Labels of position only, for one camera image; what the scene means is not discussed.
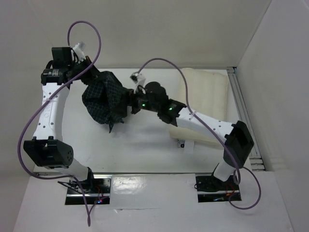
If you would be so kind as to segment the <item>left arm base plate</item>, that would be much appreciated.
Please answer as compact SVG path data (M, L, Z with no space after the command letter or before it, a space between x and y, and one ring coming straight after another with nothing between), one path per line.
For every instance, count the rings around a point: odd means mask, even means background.
M92 186L86 186L82 182L87 204L107 205L110 204L111 177L104 176L93 179ZM83 205L82 190L75 181L58 181L58 184L66 188L65 205Z

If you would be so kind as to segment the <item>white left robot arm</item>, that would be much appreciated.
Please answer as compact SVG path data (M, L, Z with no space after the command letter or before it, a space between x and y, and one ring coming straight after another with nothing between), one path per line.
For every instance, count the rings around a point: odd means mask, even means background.
M89 193L95 188L94 175L74 158L73 148L63 142L62 120L70 80L89 77L87 67L91 61L84 54L83 42L74 47L53 47L52 56L41 74L43 109L32 139L24 141L23 149L36 166L73 176L73 182L79 180L79 189Z

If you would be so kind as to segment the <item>dark checked pillowcase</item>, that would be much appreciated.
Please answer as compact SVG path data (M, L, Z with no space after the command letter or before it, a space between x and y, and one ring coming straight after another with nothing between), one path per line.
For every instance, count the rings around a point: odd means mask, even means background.
M109 132L116 123L124 123L133 90L126 88L110 71L100 72L82 94L82 102L99 124L107 124Z

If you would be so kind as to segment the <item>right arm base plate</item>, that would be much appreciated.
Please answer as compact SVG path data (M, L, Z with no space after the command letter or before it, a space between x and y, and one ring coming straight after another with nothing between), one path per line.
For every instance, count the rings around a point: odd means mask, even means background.
M225 182L215 179L211 174L196 175L194 189L199 203L242 200L239 186L234 183L232 175Z

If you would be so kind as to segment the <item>cream pillow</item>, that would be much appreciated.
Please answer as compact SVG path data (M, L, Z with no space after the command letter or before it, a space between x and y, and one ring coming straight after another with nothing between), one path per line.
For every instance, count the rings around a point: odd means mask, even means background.
M189 105L193 110L218 120L226 119L228 76L226 71L181 69L188 85ZM219 146L217 139L193 130L175 126L169 127L170 137L191 140L209 146Z

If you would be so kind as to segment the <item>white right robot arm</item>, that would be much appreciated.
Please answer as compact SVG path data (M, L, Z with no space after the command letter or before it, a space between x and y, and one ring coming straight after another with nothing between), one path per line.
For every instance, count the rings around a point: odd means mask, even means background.
M225 122L193 111L182 102L170 99L158 82L149 82L145 87L136 86L131 100L132 114L140 110L155 112L166 124L190 129L212 136L224 148L223 158L215 167L211 185L222 189L230 175L243 168L253 146L253 138L242 121Z

